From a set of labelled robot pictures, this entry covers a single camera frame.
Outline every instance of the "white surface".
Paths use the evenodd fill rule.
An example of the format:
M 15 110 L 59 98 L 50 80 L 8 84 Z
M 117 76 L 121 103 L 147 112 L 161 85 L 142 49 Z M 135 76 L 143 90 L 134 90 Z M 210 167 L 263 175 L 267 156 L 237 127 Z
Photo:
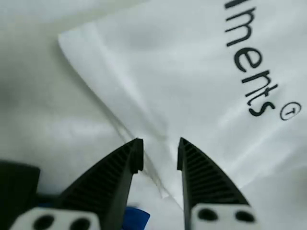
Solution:
M 88 230 L 100 230 L 98 216 L 94 213 L 41 207 L 33 208 L 20 215 L 10 230 L 33 230 L 35 221 L 43 216 L 54 218 L 51 226 L 47 228 L 48 230 L 69 230 L 75 220 L 82 218 L 90 222 Z
M 178 203 L 181 184 L 174 166 L 183 136 L 215 160 L 239 188 L 266 178 L 254 187 L 266 192 L 265 200 L 257 199 L 256 192 L 247 196 L 258 202 L 251 203 L 267 217 L 266 227 L 288 229 L 268 220 L 285 215 L 277 204 L 292 200 L 298 188 L 291 186 L 291 176 L 283 181 L 291 186 L 285 193 L 279 184 L 274 192 L 266 188 L 271 187 L 270 178 L 307 165 L 303 154 L 307 149 L 306 1 L 249 0 L 228 10 L 224 3 L 151 1 L 67 31 L 59 41 L 96 95 L 133 135 L 149 141 L 147 154 Z M 227 47 L 246 30 L 225 30 L 249 17 L 226 19 L 253 7 L 251 37 Z M 234 63 L 235 53 L 244 47 L 254 47 L 262 55 L 257 68 L 240 57 L 246 73 Z M 257 60 L 256 54 L 251 58 Z M 256 94 L 246 94 L 265 82 L 242 80 L 268 69 L 270 87 L 278 84 L 278 88 L 262 94 L 250 107 L 248 101 Z M 301 103 L 302 110 L 283 121 L 280 113 L 291 101 Z M 265 102 L 273 102 L 275 109 L 268 107 L 258 117 L 249 113 L 250 108 L 259 111 Z M 270 205 L 274 213 L 265 209 Z M 293 216 L 300 216 L 306 207 L 293 203 L 292 210 Z M 305 228 L 303 219 L 287 220 L 288 226 Z
M 40 167 L 39 192 L 61 192 L 128 140 L 70 67 L 57 36 L 135 3 L 0 1 L 0 158 Z

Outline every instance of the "hole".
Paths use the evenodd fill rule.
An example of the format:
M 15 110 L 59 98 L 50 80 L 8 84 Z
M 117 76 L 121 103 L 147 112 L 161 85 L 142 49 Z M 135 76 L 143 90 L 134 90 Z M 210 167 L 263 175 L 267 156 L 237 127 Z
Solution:
M 90 228 L 90 221 L 86 218 L 76 219 L 70 227 L 70 230 L 88 230 Z
M 255 222 L 254 216 L 246 211 L 236 212 L 236 219 L 239 221 L 244 221 L 249 223 Z
M 207 220 L 207 221 L 215 221 L 218 219 L 217 214 L 211 209 L 204 208 L 198 212 L 199 219 Z
M 53 221 L 54 217 L 52 215 L 44 215 L 34 222 L 33 227 L 35 230 L 45 230 L 52 225 Z

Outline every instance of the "plastic bag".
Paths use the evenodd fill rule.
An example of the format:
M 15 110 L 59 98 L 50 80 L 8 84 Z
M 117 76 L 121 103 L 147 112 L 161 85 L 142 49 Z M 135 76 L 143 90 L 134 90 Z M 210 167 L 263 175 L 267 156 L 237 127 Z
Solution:
M 307 137 L 306 6 L 152 1 L 64 32 L 59 43 L 88 86 L 145 139 L 152 178 L 182 205 L 180 136 L 239 188 L 282 173 L 289 161 L 305 167 L 296 155 Z

